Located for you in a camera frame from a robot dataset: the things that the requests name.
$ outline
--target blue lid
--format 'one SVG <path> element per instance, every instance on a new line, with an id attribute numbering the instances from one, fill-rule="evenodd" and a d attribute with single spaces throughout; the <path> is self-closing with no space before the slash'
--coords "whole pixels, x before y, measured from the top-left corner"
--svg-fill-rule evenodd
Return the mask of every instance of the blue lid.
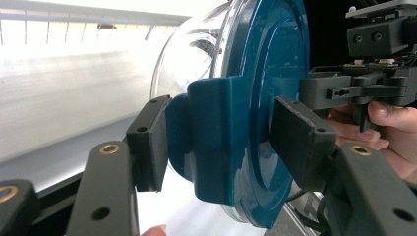
<path id="1" fill-rule="evenodd" d="M 302 0 L 243 2 L 222 78 L 190 83 L 166 109 L 169 158 L 199 199 L 272 228 L 292 182 L 268 141 L 273 99 L 296 98 L 307 78 L 307 19 Z"/>

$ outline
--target brass screw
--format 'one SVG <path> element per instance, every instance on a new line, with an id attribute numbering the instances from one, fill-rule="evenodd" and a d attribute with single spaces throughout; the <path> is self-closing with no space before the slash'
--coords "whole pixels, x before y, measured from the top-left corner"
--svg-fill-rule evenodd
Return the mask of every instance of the brass screw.
<path id="1" fill-rule="evenodd" d="M 365 156 L 368 156 L 368 155 L 372 154 L 372 152 L 370 150 L 368 150 L 366 147 L 362 147 L 362 146 L 352 146 L 350 148 L 350 150 L 352 150 L 356 154 L 365 155 Z"/>
<path id="2" fill-rule="evenodd" d="M 106 146 L 101 147 L 99 152 L 101 154 L 113 154 L 117 152 L 119 149 L 120 147 L 118 145 L 106 145 Z"/>
<path id="3" fill-rule="evenodd" d="M 4 202 L 7 202 L 8 200 L 15 197 L 15 195 L 19 192 L 19 188 L 17 186 L 2 186 L 0 187 L 0 193 L 6 192 L 5 196 L 0 197 L 0 204 L 3 204 Z"/>

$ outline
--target black mechanical device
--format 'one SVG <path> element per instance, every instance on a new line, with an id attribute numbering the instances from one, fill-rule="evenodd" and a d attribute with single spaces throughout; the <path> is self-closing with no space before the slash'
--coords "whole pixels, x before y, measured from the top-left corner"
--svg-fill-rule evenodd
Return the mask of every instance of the black mechanical device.
<path id="1" fill-rule="evenodd" d="M 313 70 L 300 101 L 275 99 L 269 141 L 302 190 L 324 193 L 322 235 L 417 233 L 417 187 L 401 180 L 378 151 L 338 147 L 337 133 L 317 115 L 350 102 L 365 131 L 371 100 L 415 101 L 417 3 L 393 2 L 348 13 L 369 20 L 347 34 L 351 56 L 360 60 Z M 161 191 L 167 166 L 169 102 L 169 95 L 151 100 L 122 142 L 94 147 L 82 175 L 37 194 L 28 181 L 1 182 L 0 235 L 138 235 L 136 191 Z"/>

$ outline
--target human hand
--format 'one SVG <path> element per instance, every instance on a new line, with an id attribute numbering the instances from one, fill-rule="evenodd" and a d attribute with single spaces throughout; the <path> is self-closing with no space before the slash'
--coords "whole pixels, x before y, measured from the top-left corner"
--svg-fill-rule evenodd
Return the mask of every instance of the human hand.
<path id="1" fill-rule="evenodd" d="M 166 226 L 159 225 L 148 229 L 142 236 L 166 236 Z"/>
<path id="2" fill-rule="evenodd" d="M 382 152 L 398 175 L 417 183 L 417 109 L 392 107 L 379 102 L 368 106 L 372 123 L 379 131 L 359 132 L 352 125 L 353 106 L 333 109 L 327 122 L 339 133 L 337 144 L 362 143 Z"/>

